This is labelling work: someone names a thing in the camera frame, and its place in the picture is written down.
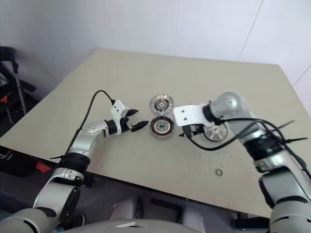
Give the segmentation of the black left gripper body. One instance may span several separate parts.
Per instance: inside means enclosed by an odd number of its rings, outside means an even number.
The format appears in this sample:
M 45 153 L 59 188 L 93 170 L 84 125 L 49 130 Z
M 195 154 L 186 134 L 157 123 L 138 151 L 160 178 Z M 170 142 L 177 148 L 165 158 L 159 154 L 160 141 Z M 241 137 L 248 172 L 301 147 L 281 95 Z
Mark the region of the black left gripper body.
M 132 131 L 132 125 L 129 124 L 129 117 L 122 117 L 120 119 L 121 133 L 125 133 L 127 131 Z

